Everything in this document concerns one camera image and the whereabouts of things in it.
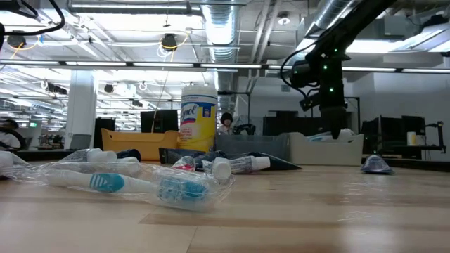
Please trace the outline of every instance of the white plastic bin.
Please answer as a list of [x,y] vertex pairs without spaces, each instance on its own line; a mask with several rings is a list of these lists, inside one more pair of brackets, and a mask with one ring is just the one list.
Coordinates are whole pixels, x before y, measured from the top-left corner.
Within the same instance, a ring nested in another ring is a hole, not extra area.
[[298,165],[361,166],[364,135],[338,142],[311,142],[301,133],[290,133],[290,161]]

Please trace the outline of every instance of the ductwork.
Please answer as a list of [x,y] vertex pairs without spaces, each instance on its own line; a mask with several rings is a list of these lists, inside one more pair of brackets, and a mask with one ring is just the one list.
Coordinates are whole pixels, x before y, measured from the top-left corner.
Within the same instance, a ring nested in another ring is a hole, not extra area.
[[313,24],[321,30],[326,30],[344,13],[353,1],[354,0],[322,0],[319,3]]
[[[302,42],[302,40],[315,32],[326,30],[330,25],[336,22],[339,17],[349,8],[354,0],[321,0],[319,3],[318,10],[313,13],[313,18],[306,17],[299,26],[297,30],[297,40]],[[292,57],[288,65],[293,65],[295,61],[300,60],[301,55],[296,55]]]
[[[236,38],[238,7],[236,6],[202,6],[205,16],[205,32],[208,43],[215,46],[233,46]],[[210,48],[213,63],[235,63],[236,50],[232,48]],[[237,91],[238,75],[234,72],[215,72],[214,81],[219,91]],[[219,109],[233,110],[236,96],[230,99],[219,98]]]

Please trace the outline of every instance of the man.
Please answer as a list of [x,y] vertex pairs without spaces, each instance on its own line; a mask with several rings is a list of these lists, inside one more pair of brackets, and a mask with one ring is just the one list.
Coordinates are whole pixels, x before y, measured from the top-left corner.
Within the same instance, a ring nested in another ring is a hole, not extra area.
[[[4,121],[3,128],[9,129],[9,130],[17,130],[19,128],[19,124],[15,120],[7,119]],[[20,142],[19,140],[12,134],[8,134],[5,132],[0,132],[0,143],[4,143],[12,148],[19,148]]]

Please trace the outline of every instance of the table surface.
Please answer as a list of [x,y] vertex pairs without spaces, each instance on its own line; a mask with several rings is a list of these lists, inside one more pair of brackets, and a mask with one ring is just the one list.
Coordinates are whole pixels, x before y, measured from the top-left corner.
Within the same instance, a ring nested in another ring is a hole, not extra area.
[[237,176],[210,213],[0,182],[0,252],[450,252],[450,174],[305,167]]

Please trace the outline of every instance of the white cap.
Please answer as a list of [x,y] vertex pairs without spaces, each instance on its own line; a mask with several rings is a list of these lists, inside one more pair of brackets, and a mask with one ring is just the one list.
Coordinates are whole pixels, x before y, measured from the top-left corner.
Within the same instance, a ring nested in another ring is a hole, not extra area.
[[266,169],[270,167],[270,159],[268,157],[256,157],[256,167],[254,170]]
[[116,162],[117,155],[113,151],[88,153],[88,162]]
[[226,180],[231,175],[230,161],[225,158],[216,158],[212,165],[212,175],[219,180]]

